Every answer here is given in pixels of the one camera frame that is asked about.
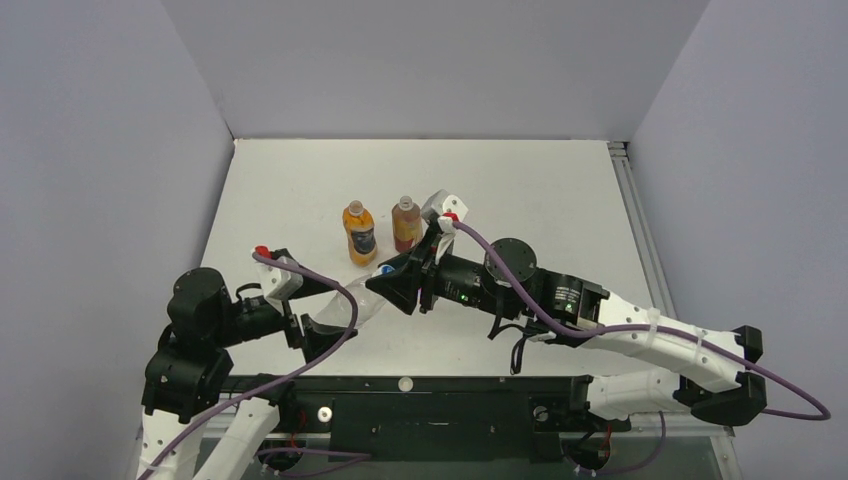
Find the aluminium rail frame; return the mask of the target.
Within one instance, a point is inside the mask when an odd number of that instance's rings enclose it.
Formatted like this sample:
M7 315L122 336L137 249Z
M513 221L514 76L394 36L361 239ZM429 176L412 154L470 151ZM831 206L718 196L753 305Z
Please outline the aluminium rail frame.
M341 211L361 200L376 219L381 259L394 250L389 210L401 196L444 189L464 200L487 239L527 241L544 264L589 278L641 305L674 310L627 150L586 140L247 139L236 143L201 256L230 287L251 282L251 249L288 248L308 267L348 282ZM308 376L512 377L512 335L488 341L490 318L440 302L407 316L385 307L360 336ZM532 345L521 377L643 371L614 353ZM373 461L338 478L565 478L568 468L526 458Z

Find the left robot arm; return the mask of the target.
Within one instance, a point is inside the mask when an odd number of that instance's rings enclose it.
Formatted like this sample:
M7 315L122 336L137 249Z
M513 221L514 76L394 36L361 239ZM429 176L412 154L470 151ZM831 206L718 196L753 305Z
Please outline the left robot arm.
M258 246L260 295L230 294L222 274L199 267L175 282L169 324L145 368L139 479L237 479L267 435L306 424L295 399L296 377L317 367L355 333L360 307L353 292L298 263L287 250ZM329 291L341 298L342 324L318 333L290 303ZM282 332L304 365L283 376L255 376L228 400L221 394L234 362L229 348Z

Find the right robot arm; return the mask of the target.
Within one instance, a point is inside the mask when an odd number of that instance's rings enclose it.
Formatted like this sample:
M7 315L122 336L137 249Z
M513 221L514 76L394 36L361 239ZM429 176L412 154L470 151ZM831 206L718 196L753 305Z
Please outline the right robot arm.
M683 412L704 422L742 426L767 406L765 380L747 370L763 353L750 326L711 331L639 307L599 284L539 267L533 249L516 238L492 243L480 263L437 253L434 229L411 251L387 261L365 283L406 314L426 313L444 299L494 316L493 327L525 318L528 342L614 352L649 364L642 372L592 376L564 400L578 427L624 421L637 413Z

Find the gold red label bottle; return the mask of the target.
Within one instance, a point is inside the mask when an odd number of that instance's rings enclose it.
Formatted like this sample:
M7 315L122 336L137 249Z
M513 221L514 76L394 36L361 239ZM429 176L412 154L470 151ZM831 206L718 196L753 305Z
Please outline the gold red label bottle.
M420 206L409 196L402 196L392 208L392 232L395 250L404 253L421 239L422 218Z

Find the orange blue label bottle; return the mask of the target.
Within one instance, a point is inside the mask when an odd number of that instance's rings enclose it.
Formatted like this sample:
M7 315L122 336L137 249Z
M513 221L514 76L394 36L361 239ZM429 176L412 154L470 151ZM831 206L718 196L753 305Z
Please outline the orange blue label bottle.
M343 210L342 225L352 263L359 267L371 264L378 251L375 222L361 201L353 200Z

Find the white bottle cap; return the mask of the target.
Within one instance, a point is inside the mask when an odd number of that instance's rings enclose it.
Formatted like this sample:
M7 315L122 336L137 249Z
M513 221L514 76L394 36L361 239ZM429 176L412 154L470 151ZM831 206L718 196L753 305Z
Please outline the white bottle cap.
M401 392L411 392L414 388L414 381L410 377L401 377L397 386Z

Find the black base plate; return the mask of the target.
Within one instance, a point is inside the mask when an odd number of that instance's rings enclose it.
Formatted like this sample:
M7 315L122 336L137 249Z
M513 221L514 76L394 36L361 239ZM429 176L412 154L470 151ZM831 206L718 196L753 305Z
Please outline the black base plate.
M307 447L373 461L554 462L571 445L608 445L628 420L588 411L577 377L308 376L283 389L280 421L264 448Z

